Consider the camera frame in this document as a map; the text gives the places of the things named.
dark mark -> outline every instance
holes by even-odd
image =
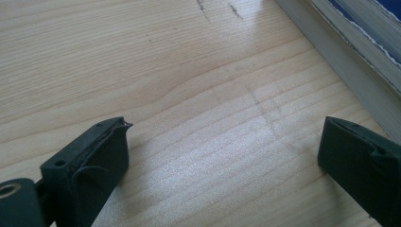
[[[206,16],[206,13],[204,12],[204,7],[203,7],[203,0],[197,0],[198,6],[200,6],[200,11],[203,13],[204,18],[206,18],[206,20],[208,22],[210,22],[209,18]]]
[[[200,10],[203,11],[203,1],[202,0],[197,0],[198,6],[200,6]]]
[[[151,39],[150,39],[150,37],[149,37],[149,35],[147,34],[147,37],[148,37],[148,40],[150,41],[150,43],[151,43]]]
[[[231,8],[231,10],[233,11],[233,13],[235,14],[236,17],[240,18],[241,20],[244,20],[244,18],[241,17],[241,15],[239,15],[239,13],[236,10],[236,8],[233,5],[231,5],[231,3],[229,3],[228,6]]]

screw hole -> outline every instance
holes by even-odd
[[[55,166],[64,166],[65,165],[65,161],[64,160],[59,160],[54,165]]]
[[[20,190],[21,186],[18,183],[11,183],[0,188],[0,199],[8,197],[18,190]]]

wooden surface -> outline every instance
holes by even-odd
[[[0,180],[123,115],[94,226],[376,226],[317,166],[332,115],[384,132],[274,1],[0,3]]]

dark green plastic piece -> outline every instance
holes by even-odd
[[[95,124],[41,166],[0,183],[0,227],[90,227],[129,166],[123,117]]]
[[[326,117],[319,165],[383,226],[401,226],[401,147],[358,124]]]

light wood grain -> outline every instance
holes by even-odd
[[[94,226],[376,226],[317,166],[332,115],[384,134],[274,1],[0,3],[0,180],[123,115]]]

